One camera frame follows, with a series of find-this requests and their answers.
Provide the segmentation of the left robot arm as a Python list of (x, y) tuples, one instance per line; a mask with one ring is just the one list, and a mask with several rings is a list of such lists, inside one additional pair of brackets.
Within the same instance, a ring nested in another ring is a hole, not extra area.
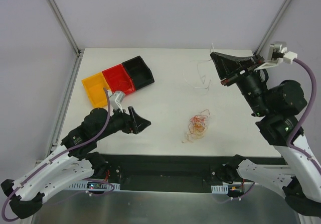
[(128, 107), (128, 111), (118, 109), (110, 113), (104, 108), (93, 109), (32, 171), (19, 179), (3, 181), (1, 188), (7, 196), (1, 212), (3, 220), (13, 222), (34, 215), (73, 182), (102, 177), (106, 183), (110, 168), (95, 151), (97, 142), (118, 131), (139, 134), (151, 125), (133, 107)]

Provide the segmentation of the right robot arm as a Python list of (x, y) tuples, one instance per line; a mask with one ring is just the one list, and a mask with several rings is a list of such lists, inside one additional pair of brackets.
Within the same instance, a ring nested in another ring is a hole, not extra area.
[(259, 55), (236, 57), (212, 52), (210, 56), (221, 84), (237, 85), (252, 115), (260, 118), (256, 126), (261, 135), (292, 170), (291, 175), (286, 175), (235, 155), (215, 170), (216, 178), (228, 184), (239, 178), (253, 181), (280, 195), (297, 213), (320, 217), (320, 163), (302, 128), (314, 104), (316, 89), (306, 100), (301, 85), (294, 80), (268, 88), (267, 78), (261, 78), (267, 72)]

